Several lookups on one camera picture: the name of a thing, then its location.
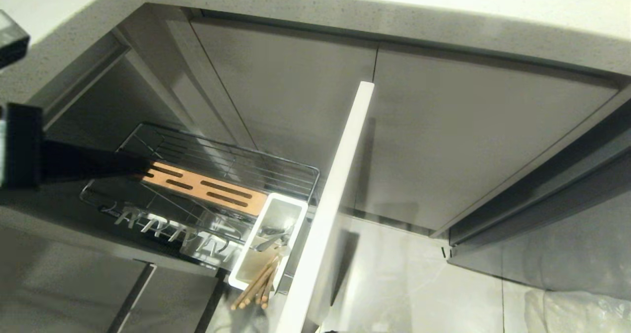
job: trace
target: gray tile floor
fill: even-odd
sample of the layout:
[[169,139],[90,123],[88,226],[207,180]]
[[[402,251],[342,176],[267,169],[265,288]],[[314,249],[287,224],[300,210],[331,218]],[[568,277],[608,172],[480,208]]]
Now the gray tile floor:
[[502,281],[449,265],[443,239],[353,219],[353,260],[321,332],[502,333]]
[[447,264],[444,239],[352,221],[356,251],[322,333],[631,332],[629,301],[496,279]]

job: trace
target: metal utensil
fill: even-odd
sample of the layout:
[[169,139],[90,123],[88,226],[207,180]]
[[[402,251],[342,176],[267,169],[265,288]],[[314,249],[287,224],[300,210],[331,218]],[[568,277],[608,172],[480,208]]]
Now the metal utensil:
[[262,225],[261,229],[259,230],[259,233],[262,236],[274,236],[276,234],[284,234],[285,232],[287,232],[287,229],[282,228],[282,227],[271,227],[268,225]]
[[253,249],[256,250],[257,252],[265,252],[272,244],[274,244],[278,239],[282,239],[283,237],[286,237],[287,234],[290,234],[293,231],[293,226],[289,227],[287,230],[285,230],[285,232],[280,233],[280,234],[275,234],[274,236],[271,236],[270,239],[264,241],[263,243],[255,246]]

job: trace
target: wire grid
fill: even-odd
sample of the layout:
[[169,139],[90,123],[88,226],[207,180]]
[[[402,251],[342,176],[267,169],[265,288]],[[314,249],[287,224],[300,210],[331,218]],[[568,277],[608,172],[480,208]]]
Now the wire grid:
[[[317,168],[306,164],[147,122],[139,124],[117,151],[167,162],[254,191],[286,194],[307,203],[314,197],[320,176]],[[134,178],[92,180],[81,193],[82,200],[88,202],[88,198],[96,198],[91,202],[97,206],[99,201],[103,202],[102,198],[133,204],[138,209],[240,244],[255,221],[248,214]],[[211,229],[217,218],[231,230]]]

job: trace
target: white cabinet door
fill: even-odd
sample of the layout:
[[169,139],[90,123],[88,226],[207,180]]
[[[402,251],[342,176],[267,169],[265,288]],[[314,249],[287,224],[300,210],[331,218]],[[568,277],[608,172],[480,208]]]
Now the white cabinet door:
[[276,332],[298,333],[319,326],[331,306],[340,271],[345,229],[349,218],[339,212],[342,194],[363,128],[374,85],[361,82],[333,166],[300,255]]
[[192,26],[257,148],[327,178],[357,83],[372,80],[377,44],[212,18]]
[[374,83],[372,153],[362,169],[369,181],[356,207],[433,230],[466,216],[624,101],[595,77],[396,45],[379,48]]

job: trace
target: gray cabinet door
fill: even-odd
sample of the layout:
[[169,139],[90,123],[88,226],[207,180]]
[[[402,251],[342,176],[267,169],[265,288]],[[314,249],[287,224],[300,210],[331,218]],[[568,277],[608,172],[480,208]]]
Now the gray cabinet door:
[[[377,44],[211,18],[192,25],[257,148],[326,178]],[[352,206],[354,190],[345,197]]]
[[2,332],[106,332],[144,267],[4,225],[0,232]]
[[367,182],[356,207],[433,230],[516,182],[621,102],[615,87],[592,77],[395,45],[379,48],[374,83]]

